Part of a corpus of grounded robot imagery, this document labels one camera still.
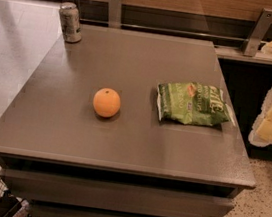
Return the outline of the green jalapeno chip bag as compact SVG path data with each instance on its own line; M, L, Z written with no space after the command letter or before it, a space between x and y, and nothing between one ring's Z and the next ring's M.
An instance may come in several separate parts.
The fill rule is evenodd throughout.
M157 109L160 121L171 120L185 125L215 126L234 123L233 111L216 86L195 82L163 83L157 86Z

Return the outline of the grey drawer cabinet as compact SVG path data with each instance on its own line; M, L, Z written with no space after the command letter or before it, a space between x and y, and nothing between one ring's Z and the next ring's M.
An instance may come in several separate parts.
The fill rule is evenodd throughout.
M0 177L34 217L222 217L256 185L236 122L160 121L157 86L224 79L210 42L87 26L57 42L0 118ZM120 110L100 117L99 89Z

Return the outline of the orange fruit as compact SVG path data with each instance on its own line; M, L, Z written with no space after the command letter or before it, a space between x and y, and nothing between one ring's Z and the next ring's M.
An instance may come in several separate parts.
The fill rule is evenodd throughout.
M100 117L112 117L120 110L120 95L113 89L103 88L95 93L93 98L94 111Z

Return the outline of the right metal rail bracket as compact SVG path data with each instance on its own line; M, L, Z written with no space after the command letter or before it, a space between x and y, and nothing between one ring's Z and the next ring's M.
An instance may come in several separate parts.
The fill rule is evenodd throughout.
M254 57L257 54L260 43L266 35L268 29L272 24L272 9L262 9L254 27L243 43L242 53L243 56Z

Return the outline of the metal rail bracket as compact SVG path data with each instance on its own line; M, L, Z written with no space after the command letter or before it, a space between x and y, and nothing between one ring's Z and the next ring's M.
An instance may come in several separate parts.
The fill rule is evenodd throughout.
M243 56L254 57L257 54L260 43L266 35L268 29L272 24L272 9L262 9L254 27L243 43L242 53Z
M121 28L122 0L108 0L108 26Z

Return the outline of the left metal rail bracket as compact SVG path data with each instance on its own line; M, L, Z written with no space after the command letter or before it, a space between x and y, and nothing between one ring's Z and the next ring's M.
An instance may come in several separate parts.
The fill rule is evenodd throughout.
M122 0L108 0L108 26L121 28Z

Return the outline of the horizontal metal rail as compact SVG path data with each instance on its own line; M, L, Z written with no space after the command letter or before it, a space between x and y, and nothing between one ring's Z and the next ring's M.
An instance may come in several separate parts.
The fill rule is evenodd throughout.
M234 46L244 46L246 43L248 43L247 39L242 39L242 38L234 38L234 37L192 32L192 31L187 32L185 30L177 31L177 30L128 24L128 23L119 23L119 24L113 25L106 20L99 21L99 20L81 18L81 23L106 26L106 27L111 26L113 28L148 32L148 33L156 33L156 34L163 34L163 35L170 35L170 36L177 36L177 37L184 37L184 38L205 40L205 41L212 41L213 43L219 43L219 44L225 43L226 45L234 45Z

